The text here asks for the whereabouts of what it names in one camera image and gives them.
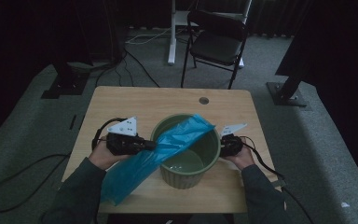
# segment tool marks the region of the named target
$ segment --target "gray carpet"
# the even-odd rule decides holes
[[[358,169],[315,88],[306,83],[300,85],[299,90],[310,108],[307,110],[275,105],[269,95],[267,82],[286,80],[274,74],[290,42],[291,39],[283,37],[249,37],[243,53],[245,67],[238,73],[232,89],[248,90],[253,95],[275,168],[285,174],[288,188],[304,204],[314,222],[358,223]],[[160,87],[178,88],[186,45],[178,41],[174,66],[167,65],[168,46],[169,39],[158,38],[143,45],[128,45],[127,50],[145,66]],[[194,69],[190,63],[188,68],[186,88],[227,88],[230,73],[203,64]],[[155,87],[130,56],[117,71],[107,71],[98,84]],[[40,99],[56,76],[54,68],[49,66],[34,78],[0,128],[0,180],[39,158],[72,150],[100,73],[91,74],[82,95],[63,95],[55,100]],[[71,129],[74,116],[76,120]],[[20,202],[60,159],[40,162],[0,188],[0,208]],[[52,202],[65,165],[66,162],[30,201],[0,214],[0,223],[36,223]],[[294,223],[309,223],[290,197],[286,201],[287,212]],[[225,222],[215,216],[218,215],[195,216],[190,222]],[[246,215],[236,215],[236,223],[246,223],[245,220]]]

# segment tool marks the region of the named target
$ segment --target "water in bowl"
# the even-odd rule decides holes
[[[179,155],[176,155],[164,162],[164,165],[171,170],[192,173],[197,172],[203,168],[201,158],[192,150],[186,150]]]

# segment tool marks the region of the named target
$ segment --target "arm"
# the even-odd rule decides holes
[[[41,223],[91,223],[101,197],[106,169],[128,156],[114,156],[100,141],[88,158],[65,180]]]
[[[255,165],[252,152],[243,147],[236,156],[225,157],[240,170],[250,223],[292,223],[284,210],[284,199]]]

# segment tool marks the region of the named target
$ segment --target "black stand base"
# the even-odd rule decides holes
[[[48,91],[44,91],[42,99],[58,99],[60,95],[81,95],[87,84],[90,73],[76,74],[73,85],[60,86],[60,76],[57,76]]]
[[[300,106],[307,107],[307,102],[303,99],[299,90],[293,94],[290,99],[284,100],[280,95],[280,90],[283,86],[283,83],[279,82],[268,82],[267,87],[269,89],[269,93],[272,96],[272,100],[275,105],[291,105],[291,106]]]

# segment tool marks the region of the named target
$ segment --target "blue plastic bag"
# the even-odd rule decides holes
[[[214,128],[207,120],[196,114],[159,136],[154,150],[143,150],[121,161],[110,169],[101,191],[101,202],[120,204],[159,166],[202,138]]]

